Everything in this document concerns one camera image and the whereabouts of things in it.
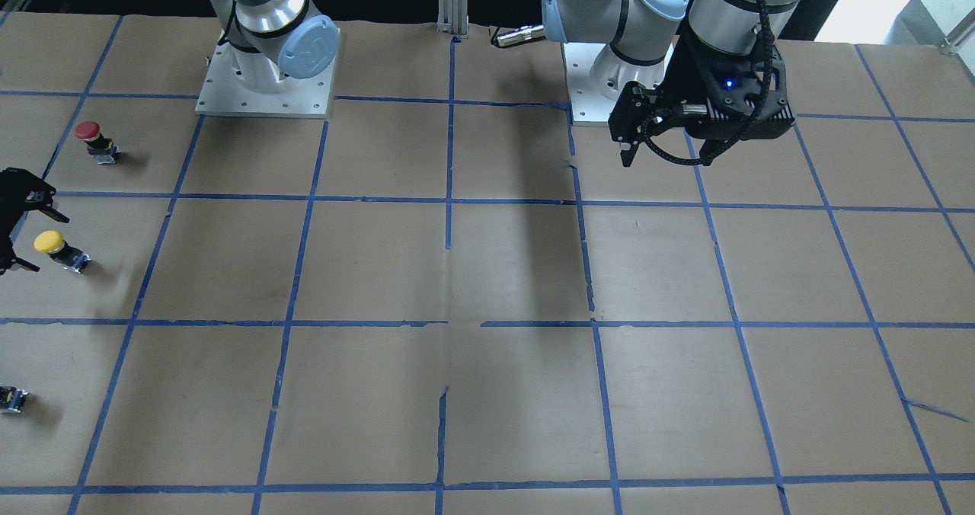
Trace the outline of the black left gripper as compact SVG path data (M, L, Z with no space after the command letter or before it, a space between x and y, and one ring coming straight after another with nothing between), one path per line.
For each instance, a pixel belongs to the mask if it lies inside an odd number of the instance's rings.
M755 38L744 56L712 49L690 31L680 36L664 81L649 88L637 81L623 85L607 125L620 142L620 159L630 168L638 153L638 134L650 120L655 133L669 120L693 138L704 139L698 158L710 167L732 146L732 140L759 103L765 73L765 44Z

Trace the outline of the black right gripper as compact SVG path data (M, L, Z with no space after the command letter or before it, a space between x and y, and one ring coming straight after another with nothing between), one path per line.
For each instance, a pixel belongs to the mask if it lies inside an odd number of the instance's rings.
M5 168L1 171L1 272L40 271L34 263L17 257L11 233L21 217L31 210L38 210L56 222L70 223L70 218L53 205L56 192L56 188L27 169Z

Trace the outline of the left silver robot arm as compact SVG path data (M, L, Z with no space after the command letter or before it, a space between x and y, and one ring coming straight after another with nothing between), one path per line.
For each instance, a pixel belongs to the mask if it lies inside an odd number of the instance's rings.
M615 80L607 119L623 167L641 146L709 167L741 141L795 123L776 40L800 0L541 0L558 43L599 43L618 64L664 65L660 82Z

